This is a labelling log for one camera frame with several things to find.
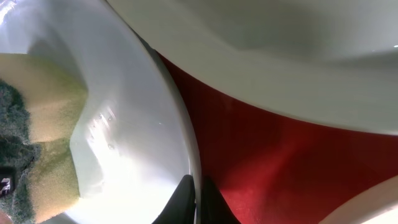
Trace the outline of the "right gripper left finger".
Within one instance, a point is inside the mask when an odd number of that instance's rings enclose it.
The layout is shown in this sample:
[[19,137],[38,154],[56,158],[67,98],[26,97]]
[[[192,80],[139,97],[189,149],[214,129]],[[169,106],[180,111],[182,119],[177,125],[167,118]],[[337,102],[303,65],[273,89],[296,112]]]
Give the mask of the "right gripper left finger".
[[195,218],[195,186],[193,177],[185,175],[170,200],[152,224],[193,224]]

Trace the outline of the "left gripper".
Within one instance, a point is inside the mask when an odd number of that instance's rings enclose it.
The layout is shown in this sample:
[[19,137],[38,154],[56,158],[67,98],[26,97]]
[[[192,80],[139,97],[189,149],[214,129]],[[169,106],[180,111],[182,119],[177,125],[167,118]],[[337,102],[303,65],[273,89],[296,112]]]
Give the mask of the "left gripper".
[[1,197],[5,197],[13,192],[15,189],[16,170],[12,167],[1,167],[0,181]]

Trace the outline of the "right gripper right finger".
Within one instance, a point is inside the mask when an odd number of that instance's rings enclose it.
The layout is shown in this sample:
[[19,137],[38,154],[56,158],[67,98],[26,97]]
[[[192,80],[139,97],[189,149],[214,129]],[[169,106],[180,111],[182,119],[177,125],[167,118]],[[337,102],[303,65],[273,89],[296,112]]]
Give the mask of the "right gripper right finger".
[[241,224],[208,176],[203,179],[201,190],[201,222],[203,224]]

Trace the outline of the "green yellow sponge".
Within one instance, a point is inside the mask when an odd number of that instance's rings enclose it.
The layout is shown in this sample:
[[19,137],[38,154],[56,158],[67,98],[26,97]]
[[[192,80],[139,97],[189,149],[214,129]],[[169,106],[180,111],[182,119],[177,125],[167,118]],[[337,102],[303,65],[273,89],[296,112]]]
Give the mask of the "green yellow sponge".
[[72,207],[79,186],[70,139],[86,88],[49,60],[1,55],[1,167],[16,170],[2,223],[42,223]]

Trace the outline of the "light blue plate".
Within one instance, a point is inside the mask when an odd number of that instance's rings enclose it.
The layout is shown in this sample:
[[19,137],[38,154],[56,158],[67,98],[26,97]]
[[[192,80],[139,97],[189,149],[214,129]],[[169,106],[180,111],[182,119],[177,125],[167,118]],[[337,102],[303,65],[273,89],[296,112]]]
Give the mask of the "light blue plate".
[[51,223],[152,223],[182,177],[200,181],[192,124],[169,72],[105,1],[2,1],[1,52],[81,80],[71,138],[79,202]]

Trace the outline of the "light green plate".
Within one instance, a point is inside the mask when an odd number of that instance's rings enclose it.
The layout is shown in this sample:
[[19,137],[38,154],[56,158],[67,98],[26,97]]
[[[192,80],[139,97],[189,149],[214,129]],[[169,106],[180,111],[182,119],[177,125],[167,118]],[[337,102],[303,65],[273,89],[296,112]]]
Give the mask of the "light green plate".
[[397,0],[111,0],[153,49],[250,105],[397,134]]

